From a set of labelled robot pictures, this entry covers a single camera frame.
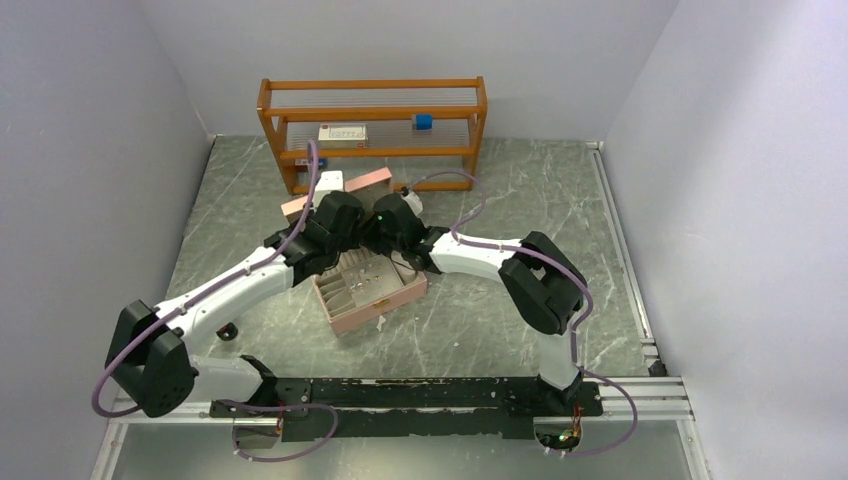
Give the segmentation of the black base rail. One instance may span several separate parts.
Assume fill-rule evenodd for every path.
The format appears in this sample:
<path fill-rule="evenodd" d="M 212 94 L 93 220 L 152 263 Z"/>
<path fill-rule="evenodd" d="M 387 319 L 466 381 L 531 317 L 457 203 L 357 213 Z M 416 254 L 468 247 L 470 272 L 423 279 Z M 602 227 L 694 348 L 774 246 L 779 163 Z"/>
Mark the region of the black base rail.
<path fill-rule="evenodd" d="M 609 421 L 628 431 L 634 422 L 690 420 L 681 380 L 632 377 L 588 379 L 575 397 L 558 403 L 532 377 L 417 379 L 288 378 L 277 402 L 287 412 L 252 412 L 220 401 L 185 402 L 171 413 L 124 417 L 127 424 L 230 426 L 241 439 L 306 442 L 336 438 L 498 435 L 572 447 L 586 427 Z"/>

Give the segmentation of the pink jewelry box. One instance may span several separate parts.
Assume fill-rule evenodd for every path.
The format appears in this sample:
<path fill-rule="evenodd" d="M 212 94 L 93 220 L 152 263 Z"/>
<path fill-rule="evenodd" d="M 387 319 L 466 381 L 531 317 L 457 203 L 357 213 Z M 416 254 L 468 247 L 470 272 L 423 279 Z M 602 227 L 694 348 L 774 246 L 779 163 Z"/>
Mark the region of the pink jewelry box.
<path fill-rule="evenodd" d="M 334 229 L 363 227 L 377 221 L 373 211 L 380 198 L 393 192 L 390 170 L 378 170 L 345 179 L 345 191 L 327 195 L 317 209 L 306 206 L 304 197 L 281 206 L 294 225 L 306 218 L 304 230 L 284 251 L 294 268 L 294 284 L 313 285 L 328 324 L 335 334 L 353 330 L 367 321 L 425 295 L 427 279 L 398 253 L 377 255 L 362 246 L 342 253 L 339 261 L 326 255 L 329 233 Z"/>

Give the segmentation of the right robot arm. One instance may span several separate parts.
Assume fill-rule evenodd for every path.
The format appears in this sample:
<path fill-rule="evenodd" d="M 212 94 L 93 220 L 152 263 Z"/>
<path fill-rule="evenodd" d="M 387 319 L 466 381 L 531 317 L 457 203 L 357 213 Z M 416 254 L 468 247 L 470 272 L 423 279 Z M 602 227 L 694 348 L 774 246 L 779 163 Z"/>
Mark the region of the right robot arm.
<path fill-rule="evenodd" d="M 407 198 L 378 199 L 363 244 L 375 253 L 397 253 L 418 271 L 465 274 L 504 286 L 521 318 L 539 335 L 538 377 L 542 406 L 562 414 L 578 399 L 573 327 L 593 308 L 585 277 L 545 234 L 494 240 L 426 226 Z"/>

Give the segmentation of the orange wooden shelf rack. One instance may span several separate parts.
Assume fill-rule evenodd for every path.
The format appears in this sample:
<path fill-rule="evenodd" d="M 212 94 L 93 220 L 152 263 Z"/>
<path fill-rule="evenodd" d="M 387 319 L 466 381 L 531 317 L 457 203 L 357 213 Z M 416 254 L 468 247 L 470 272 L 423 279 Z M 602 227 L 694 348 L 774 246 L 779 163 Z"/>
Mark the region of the orange wooden shelf rack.
<path fill-rule="evenodd" d="M 303 193 L 304 168 L 314 141 L 326 159 L 380 158 L 459 160 L 462 173 L 475 174 L 488 114 L 483 77 L 369 80 L 261 81 L 256 112 L 283 184 Z M 412 129 L 413 114 L 430 114 L 433 129 Z M 365 123 L 365 148 L 321 149 L 322 123 Z"/>

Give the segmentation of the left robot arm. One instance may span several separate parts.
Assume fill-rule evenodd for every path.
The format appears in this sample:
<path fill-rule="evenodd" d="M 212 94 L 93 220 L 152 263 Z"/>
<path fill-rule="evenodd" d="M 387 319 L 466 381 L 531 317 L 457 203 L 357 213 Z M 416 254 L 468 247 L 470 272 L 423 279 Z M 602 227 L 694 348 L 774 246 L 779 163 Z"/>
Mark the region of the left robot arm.
<path fill-rule="evenodd" d="M 134 401 L 131 412 L 156 418 L 184 401 L 235 401 L 249 414 L 273 409 L 274 374 L 253 356 L 231 360 L 199 357 L 198 340 L 222 330 L 270 296 L 285 292 L 336 265 L 356 245 L 365 217 L 354 195 L 333 191 L 316 210 L 281 230 L 250 256 L 179 298 L 150 307 L 140 300 L 117 320 L 106 374 Z"/>

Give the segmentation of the red emergency stop button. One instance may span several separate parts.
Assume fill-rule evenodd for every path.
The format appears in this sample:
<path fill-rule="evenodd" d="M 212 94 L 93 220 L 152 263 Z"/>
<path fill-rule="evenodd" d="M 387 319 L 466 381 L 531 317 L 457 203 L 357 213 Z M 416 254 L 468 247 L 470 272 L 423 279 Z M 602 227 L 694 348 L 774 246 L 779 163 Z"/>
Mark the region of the red emergency stop button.
<path fill-rule="evenodd" d="M 216 336 L 221 341 L 225 341 L 225 342 L 234 340 L 238 336 L 238 334 L 239 334 L 239 329 L 232 322 L 225 324 L 223 327 L 219 328 L 216 331 Z"/>

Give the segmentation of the white red-print box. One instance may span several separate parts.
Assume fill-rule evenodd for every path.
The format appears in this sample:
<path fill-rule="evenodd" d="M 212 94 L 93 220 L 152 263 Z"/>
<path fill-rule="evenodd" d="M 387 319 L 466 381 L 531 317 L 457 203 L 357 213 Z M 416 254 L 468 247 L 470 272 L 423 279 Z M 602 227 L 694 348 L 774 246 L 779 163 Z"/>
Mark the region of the white red-print box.
<path fill-rule="evenodd" d="M 321 149 L 365 148 L 368 146 L 365 123 L 322 123 L 317 144 Z"/>

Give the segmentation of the blue cube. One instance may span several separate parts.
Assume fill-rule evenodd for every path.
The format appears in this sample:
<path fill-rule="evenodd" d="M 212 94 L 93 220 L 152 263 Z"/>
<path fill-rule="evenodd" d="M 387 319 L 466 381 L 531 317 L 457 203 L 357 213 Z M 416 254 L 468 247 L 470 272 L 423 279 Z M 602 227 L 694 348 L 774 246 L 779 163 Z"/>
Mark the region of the blue cube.
<path fill-rule="evenodd" d="M 412 129 L 417 132 L 432 130 L 433 122 L 434 118 L 430 114 L 413 114 L 411 117 Z"/>

